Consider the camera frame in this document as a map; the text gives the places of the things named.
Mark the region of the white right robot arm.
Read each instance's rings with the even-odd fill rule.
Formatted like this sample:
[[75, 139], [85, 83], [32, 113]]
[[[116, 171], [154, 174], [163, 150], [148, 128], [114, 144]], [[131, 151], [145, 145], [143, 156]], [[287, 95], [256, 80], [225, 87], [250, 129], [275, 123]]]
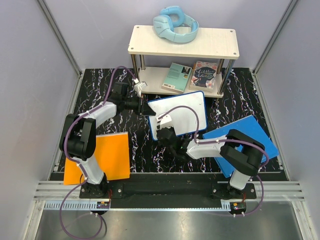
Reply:
[[269, 158], [263, 144], [236, 129], [217, 138], [189, 139], [176, 136], [173, 127], [164, 127], [156, 132], [156, 136], [161, 145], [182, 161], [224, 158], [234, 167], [227, 192], [235, 199], [244, 194], [249, 179], [258, 174], [263, 157]]

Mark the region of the blue-framed whiteboard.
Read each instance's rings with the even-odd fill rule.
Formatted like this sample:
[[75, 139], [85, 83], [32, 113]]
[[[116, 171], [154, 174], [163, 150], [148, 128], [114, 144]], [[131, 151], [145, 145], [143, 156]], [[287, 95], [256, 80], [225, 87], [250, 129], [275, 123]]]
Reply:
[[208, 127], [205, 95], [202, 91], [151, 100], [148, 105], [156, 113], [155, 116], [148, 117], [151, 137], [154, 141], [158, 140], [157, 118], [177, 106], [182, 107], [168, 114], [177, 136], [194, 133], [197, 129], [197, 119], [199, 119], [200, 131]]

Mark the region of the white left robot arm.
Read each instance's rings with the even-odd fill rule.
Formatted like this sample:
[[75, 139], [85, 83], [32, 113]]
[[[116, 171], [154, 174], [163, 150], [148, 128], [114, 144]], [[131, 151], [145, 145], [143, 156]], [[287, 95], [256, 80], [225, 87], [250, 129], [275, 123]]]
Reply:
[[155, 116], [145, 100], [142, 90], [147, 86], [144, 81], [134, 80], [130, 96], [129, 85], [116, 82], [111, 95], [96, 107], [81, 114], [68, 114], [65, 117], [59, 148], [67, 159], [77, 164], [81, 169], [84, 182], [91, 185], [90, 192], [97, 198], [103, 198], [108, 193], [108, 186], [102, 182], [106, 179], [94, 157], [96, 149], [96, 129], [107, 120], [120, 114], [123, 110], [132, 110], [136, 115]]

